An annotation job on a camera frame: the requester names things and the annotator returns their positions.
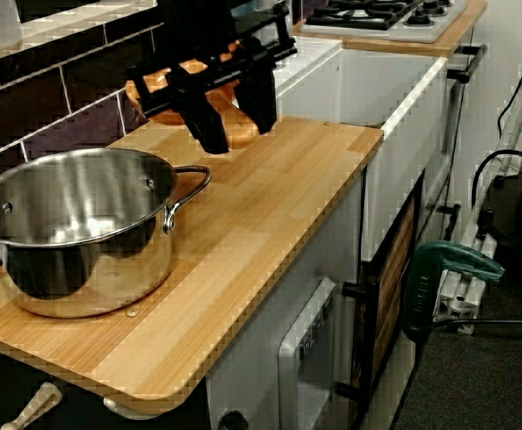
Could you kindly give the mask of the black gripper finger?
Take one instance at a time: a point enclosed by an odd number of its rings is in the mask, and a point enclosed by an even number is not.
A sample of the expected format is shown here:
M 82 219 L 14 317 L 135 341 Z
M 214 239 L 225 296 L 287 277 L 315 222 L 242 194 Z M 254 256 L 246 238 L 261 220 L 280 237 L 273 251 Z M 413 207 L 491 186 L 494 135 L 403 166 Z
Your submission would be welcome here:
M 257 126 L 268 133 L 277 121 L 274 74 L 270 68 L 254 69 L 238 79 L 234 87 L 238 107 Z
M 206 98 L 206 91 L 185 70 L 173 71 L 173 110 L 188 126 L 193 138 L 209 154 L 228 152 L 220 114 Z

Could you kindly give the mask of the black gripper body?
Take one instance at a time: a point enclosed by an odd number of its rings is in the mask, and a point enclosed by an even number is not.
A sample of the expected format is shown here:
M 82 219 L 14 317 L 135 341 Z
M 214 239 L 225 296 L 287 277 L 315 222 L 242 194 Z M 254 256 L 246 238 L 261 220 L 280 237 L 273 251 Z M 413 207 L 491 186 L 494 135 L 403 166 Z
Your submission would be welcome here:
M 130 67 L 127 74 L 146 117 L 175 112 L 174 70 L 188 72 L 207 98 L 228 84 L 235 87 L 254 69 L 274 72 L 278 61 L 296 52 L 284 1 L 238 17 L 227 1 L 160 1 L 158 9 L 165 46 Z

